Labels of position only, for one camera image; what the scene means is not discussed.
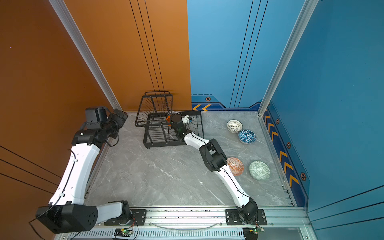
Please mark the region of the orange plastic bowl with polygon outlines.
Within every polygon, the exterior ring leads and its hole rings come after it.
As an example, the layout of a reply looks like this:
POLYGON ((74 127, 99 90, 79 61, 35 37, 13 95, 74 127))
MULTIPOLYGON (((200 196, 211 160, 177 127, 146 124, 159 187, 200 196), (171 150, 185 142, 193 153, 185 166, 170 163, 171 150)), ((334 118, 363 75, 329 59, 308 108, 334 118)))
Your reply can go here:
POLYGON ((172 118, 172 115, 168 115, 167 118, 166 118, 169 127, 172 126, 171 118, 172 118))

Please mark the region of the black wire dish rack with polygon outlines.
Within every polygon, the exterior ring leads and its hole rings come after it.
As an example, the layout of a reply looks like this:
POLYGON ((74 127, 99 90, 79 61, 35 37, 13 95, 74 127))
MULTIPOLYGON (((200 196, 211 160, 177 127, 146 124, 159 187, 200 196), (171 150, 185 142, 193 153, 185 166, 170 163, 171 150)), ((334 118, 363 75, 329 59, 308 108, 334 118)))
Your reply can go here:
POLYGON ((191 116, 192 122, 185 124, 186 128, 201 138, 205 137, 201 112, 174 111, 173 95, 169 91, 146 92, 139 105, 135 126, 145 129, 143 143, 147 149, 185 144, 168 126, 166 118, 171 113, 179 113, 182 118, 191 116))

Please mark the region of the red geometric pattern bowl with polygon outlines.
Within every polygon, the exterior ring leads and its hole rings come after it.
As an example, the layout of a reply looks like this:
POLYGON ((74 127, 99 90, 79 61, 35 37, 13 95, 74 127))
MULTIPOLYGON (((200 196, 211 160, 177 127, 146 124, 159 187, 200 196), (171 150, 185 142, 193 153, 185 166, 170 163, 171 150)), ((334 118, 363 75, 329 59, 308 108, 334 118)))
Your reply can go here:
POLYGON ((228 158, 227 163, 229 165, 229 168, 232 174, 235 177, 240 176, 245 170, 243 162, 237 158, 233 158, 233 157, 228 158))

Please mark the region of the green geometric pattern bowl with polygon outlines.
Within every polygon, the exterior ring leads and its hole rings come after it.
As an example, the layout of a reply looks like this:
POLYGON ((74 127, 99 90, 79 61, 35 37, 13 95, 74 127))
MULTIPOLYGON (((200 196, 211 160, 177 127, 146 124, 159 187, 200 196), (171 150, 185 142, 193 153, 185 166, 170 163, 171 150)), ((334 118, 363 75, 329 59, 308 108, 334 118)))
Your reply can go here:
POLYGON ((261 161, 254 161, 249 166, 251 176, 259 181, 268 180, 271 176, 271 170, 267 164, 261 161))

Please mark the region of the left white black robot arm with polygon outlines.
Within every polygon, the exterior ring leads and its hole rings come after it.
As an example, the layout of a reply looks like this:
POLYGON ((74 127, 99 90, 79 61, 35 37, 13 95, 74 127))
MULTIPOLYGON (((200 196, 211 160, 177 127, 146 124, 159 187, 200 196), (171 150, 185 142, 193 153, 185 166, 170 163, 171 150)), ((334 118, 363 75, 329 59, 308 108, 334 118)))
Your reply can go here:
POLYGON ((48 206, 39 207, 36 220, 54 234, 90 231, 108 220, 127 224, 132 213, 127 201, 86 206, 85 195, 94 162, 110 138, 118 139, 128 114, 106 107, 87 108, 86 122, 72 140, 71 155, 62 180, 48 206))

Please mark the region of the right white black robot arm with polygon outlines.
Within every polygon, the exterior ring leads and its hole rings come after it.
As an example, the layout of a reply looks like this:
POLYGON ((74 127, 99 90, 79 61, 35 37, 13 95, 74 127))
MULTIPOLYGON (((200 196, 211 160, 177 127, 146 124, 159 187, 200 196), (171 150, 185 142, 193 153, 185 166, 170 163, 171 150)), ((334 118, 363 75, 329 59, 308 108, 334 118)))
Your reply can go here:
POLYGON ((227 156, 218 141, 201 138, 190 130, 189 123, 192 121, 192 117, 189 115, 182 116, 179 113, 171 112, 168 121, 178 139, 187 146, 199 150, 207 169, 216 174, 224 183, 234 200, 240 222, 244 225, 255 224, 259 207, 236 180, 228 165, 227 156))

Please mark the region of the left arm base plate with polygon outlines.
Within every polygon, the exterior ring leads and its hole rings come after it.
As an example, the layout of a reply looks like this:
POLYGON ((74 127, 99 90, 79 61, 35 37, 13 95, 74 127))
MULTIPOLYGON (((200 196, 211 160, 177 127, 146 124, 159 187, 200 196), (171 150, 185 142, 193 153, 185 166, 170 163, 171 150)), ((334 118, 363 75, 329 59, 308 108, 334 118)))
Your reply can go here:
POLYGON ((146 221, 147 210, 131 209, 128 214, 104 222, 105 226, 143 226, 146 221))

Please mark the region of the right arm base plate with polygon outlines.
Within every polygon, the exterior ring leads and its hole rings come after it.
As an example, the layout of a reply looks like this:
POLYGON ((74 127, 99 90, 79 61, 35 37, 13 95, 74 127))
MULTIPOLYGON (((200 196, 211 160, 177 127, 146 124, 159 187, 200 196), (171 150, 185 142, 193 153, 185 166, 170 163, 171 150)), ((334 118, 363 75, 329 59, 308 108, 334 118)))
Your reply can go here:
POLYGON ((267 218, 263 209, 258 209, 257 213, 251 217, 239 212, 237 209, 226 209, 226 223, 228 226, 258 225, 266 226, 267 218))

